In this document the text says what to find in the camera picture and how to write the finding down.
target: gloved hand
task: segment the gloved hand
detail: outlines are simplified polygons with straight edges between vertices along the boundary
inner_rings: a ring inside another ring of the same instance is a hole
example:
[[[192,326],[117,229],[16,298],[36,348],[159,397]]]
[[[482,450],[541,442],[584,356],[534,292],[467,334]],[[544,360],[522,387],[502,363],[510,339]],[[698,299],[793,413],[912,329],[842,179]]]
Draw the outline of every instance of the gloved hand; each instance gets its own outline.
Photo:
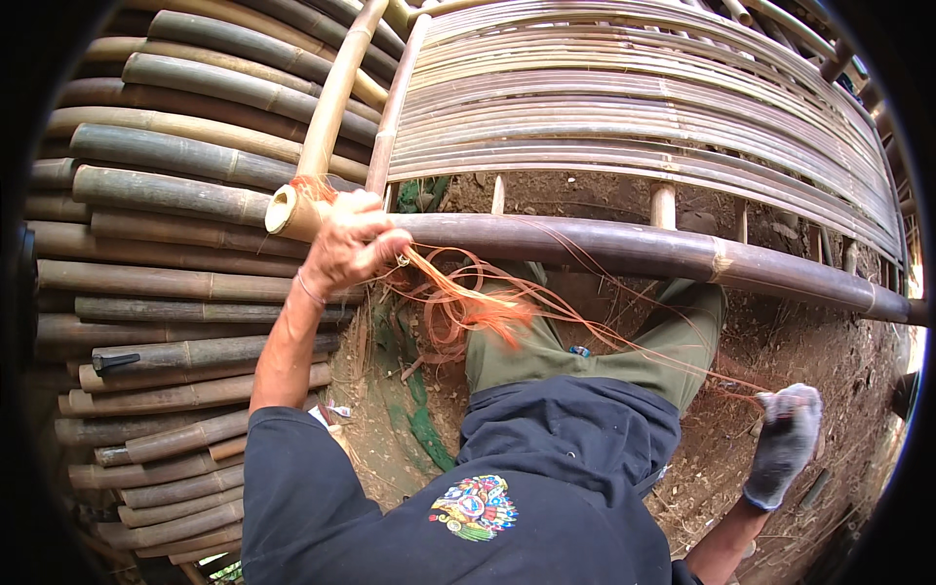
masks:
[[[764,429],[743,492],[752,505],[770,512],[780,507],[786,490],[812,456],[822,420],[822,399],[815,388],[805,384],[794,384],[776,394],[758,392],[756,398],[764,406]]]

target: hand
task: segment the hand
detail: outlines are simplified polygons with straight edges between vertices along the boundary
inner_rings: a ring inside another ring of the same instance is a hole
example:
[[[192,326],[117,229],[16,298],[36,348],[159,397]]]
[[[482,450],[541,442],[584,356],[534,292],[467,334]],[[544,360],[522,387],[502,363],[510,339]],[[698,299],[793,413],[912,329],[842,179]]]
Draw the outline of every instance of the hand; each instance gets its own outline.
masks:
[[[320,299],[339,288],[356,285],[413,242],[382,210],[380,197],[362,189],[340,193],[331,215],[318,231],[300,269],[302,281]]]
[[[822,420],[822,399],[815,388],[794,384],[771,394],[759,392],[764,406],[761,431],[744,497],[767,512],[776,510],[790,484],[812,456]]]

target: gray glove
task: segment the gray glove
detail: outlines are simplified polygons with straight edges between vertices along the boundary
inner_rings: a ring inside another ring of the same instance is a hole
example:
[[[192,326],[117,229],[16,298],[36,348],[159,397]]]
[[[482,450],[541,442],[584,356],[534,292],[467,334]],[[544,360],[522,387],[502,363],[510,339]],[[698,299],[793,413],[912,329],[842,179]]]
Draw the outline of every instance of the gray glove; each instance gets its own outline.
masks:
[[[744,484],[744,497],[770,512],[780,507],[786,490],[812,456],[822,420],[822,399],[815,388],[805,384],[794,384],[776,394],[759,392],[756,398],[764,406],[764,429]]]

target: dirt ground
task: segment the dirt ground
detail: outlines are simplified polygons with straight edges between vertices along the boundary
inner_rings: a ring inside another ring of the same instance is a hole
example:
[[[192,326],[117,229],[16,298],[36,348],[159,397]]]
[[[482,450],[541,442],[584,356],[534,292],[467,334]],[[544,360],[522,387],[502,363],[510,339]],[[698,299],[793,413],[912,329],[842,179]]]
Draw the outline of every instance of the dirt ground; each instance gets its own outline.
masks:
[[[508,213],[566,215],[631,223],[649,222],[646,181],[602,173],[509,173]],[[453,179],[442,211],[489,212],[493,173],[473,173]],[[711,213],[715,235],[732,238],[733,199],[689,187],[677,193],[677,215]],[[808,251],[806,227],[791,232],[778,214],[753,205],[749,211],[749,243],[798,256]],[[832,237],[833,254],[841,258],[841,238]],[[877,282],[879,265],[863,251],[858,267]],[[656,283],[618,279],[618,285],[586,274],[551,272],[549,287],[585,318],[605,323],[620,335],[632,335],[650,311],[635,292],[652,296]],[[372,295],[382,295],[380,285]],[[893,381],[906,372],[909,333],[906,328],[862,320],[788,300],[728,290],[728,313],[712,371],[723,376],[778,390],[795,382],[816,386],[825,402],[822,435],[813,461],[789,490],[786,502],[757,539],[755,554],[742,562],[740,583],[794,583],[821,552],[826,538],[846,518],[860,526],[874,507],[902,440],[902,422],[890,413]],[[394,459],[387,438],[412,442],[400,425],[388,420],[387,401],[368,400],[373,385],[361,370],[367,346],[358,320],[346,333],[336,358],[336,383],[329,391],[336,402],[350,403],[356,412],[345,427],[358,456],[358,474],[365,490],[384,508],[399,503],[438,473],[406,466],[387,468]],[[562,323],[565,345],[584,345],[606,353],[581,325]],[[448,452],[459,448],[459,427],[468,402],[464,364],[424,367],[431,419]],[[399,371],[373,373],[385,380]],[[761,411],[750,400],[753,390],[710,376],[682,420],[682,441],[666,477],[645,500],[663,528],[674,557],[699,541],[740,495],[753,456],[755,424]],[[413,445],[404,445],[411,449]],[[831,478],[812,507],[798,503],[812,482],[827,469]]]

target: bracelet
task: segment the bracelet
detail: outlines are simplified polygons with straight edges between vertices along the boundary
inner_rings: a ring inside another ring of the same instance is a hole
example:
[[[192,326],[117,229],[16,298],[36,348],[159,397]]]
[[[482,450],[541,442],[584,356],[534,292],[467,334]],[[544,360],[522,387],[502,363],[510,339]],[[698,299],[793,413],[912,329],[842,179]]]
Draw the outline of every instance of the bracelet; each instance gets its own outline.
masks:
[[[300,286],[302,287],[302,290],[305,291],[305,294],[309,295],[309,297],[311,297],[312,300],[314,300],[315,302],[317,302],[317,303],[319,303],[320,305],[322,305],[322,308],[325,308],[325,305],[328,304],[328,303],[325,301],[325,299],[322,299],[321,297],[318,297],[317,295],[312,294],[312,291],[309,290],[309,287],[306,286],[305,283],[302,281],[302,268],[299,268],[299,269],[296,271],[296,280],[299,281],[299,284],[300,284]]]

